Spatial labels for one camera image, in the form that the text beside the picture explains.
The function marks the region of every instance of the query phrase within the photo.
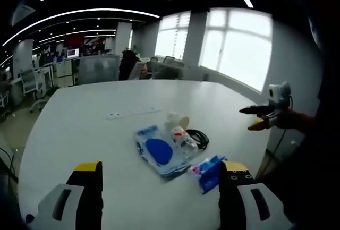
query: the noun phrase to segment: blue circle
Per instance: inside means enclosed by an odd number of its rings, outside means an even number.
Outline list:
[[[149,139],[146,140],[145,146],[157,163],[166,165],[170,162],[173,151],[166,141],[161,139]]]

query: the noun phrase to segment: white wall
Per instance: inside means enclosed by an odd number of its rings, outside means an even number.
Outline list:
[[[159,21],[141,25],[133,30],[132,47],[137,46],[140,57],[152,57],[155,55]]]
[[[33,40],[20,42],[13,50],[13,75],[18,77],[21,71],[32,68]]]
[[[131,27],[131,23],[118,23],[115,46],[117,55],[123,55],[122,51],[129,47]]]
[[[288,81],[292,89],[294,110],[315,116],[319,106],[318,92],[321,85],[323,62],[317,46],[290,27],[274,21],[272,53],[263,92],[259,93],[240,82],[215,71],[198,67],[207,13],[192,13],[188,28],[183,61],[186,63],[185,79],[208,80],[223,84],[234,91],[248,97],[255,103],[268,101],[267,88],[270,84],[281,84]],[[155,53],[159,22],[146,25],[137,35],[142,46],[141,57],[150,57]],[[271,129],[268,149],[273,151],[283,130]],[[295,148],[294,140],[300,143],[303,135],[295,130],[287,130],[276,155],[282,158]]]
[[[323,62],[317,46],[279,22],[274,22],[272,43],[270,66],[262,93],[224,75],[201,68],[204,74],[209,75],[208,81],[223,84],[256,103],[267,102],[267,88],[270,84],[281,84],[283,81],[288,81],[292,89],[293,109],[309,116],[315,116],[319,106],[318,93],[323,72]],[[267,147],[271,152],[274,151],[282,133],[283,130],[276,127],[271,129]],[[303,137],[304,135],[296,130],[287,130],[276,156],[282,159],[289,155],[295,149],[295,146],[291,145],[291,141],[299,144]]]
[[[116,52],[115,47],[116,47],[115,38],[106,38],[105,39],[105,49],[111,50],[111,53],[114,54]]]

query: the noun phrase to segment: person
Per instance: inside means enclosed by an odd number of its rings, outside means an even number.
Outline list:
[[[298,130],[306,137],[289,157],[257,181],[281,200],[285,215],[296,223],[296,229],[327,222],[323,216],[327,217],[326,176],[330,164],[317,118],[289,109],[279,114],[277,127]]]
[[[119,66],[119,80],[128,80],[130,73],[136,62],[140,62],[136,53],[132,50],[126,49],[123,51],[123,58]],[[144,65],[141,71],[141,78],[143,78],[148,72],[146,65]]]

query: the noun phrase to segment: blue packet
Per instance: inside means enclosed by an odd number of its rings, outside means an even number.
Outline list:
[[[193,171],[198,179],[203,194],[209,192],[218,185],[219,165],[222,160],[227,159],[224,156],[214,156],[190,167],[190,170]]]
[[[160,130],[157,125],[152,125],[144,129],[136,131],[134,134],[137,150],[139,155],[151,165],[162,177],[171,177],[187,170],[191,165],[185,158],[184,154],[178,150],[176,144],[169,135],[166,135]],[[164,164],[160,164],[159,160],[155,158],[155,155],[150,153],[148,149],[148,142],[154,142],[154,144],[162,144],[166,142],[171,149],[170,159]]]

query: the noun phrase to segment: window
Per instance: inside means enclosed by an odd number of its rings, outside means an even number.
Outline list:
[[[156,43],[156,56],[183,58],[190,12],[165,16],[160,24]]]
[[[129,49],[131,49],[132,35],[133,35],[133,30],[131,29],[131,32],[130,32],[130,39],[129,39]]]
[[[271,57],[273,22],[266,13],[212,9],[200,66],[262,92]]]

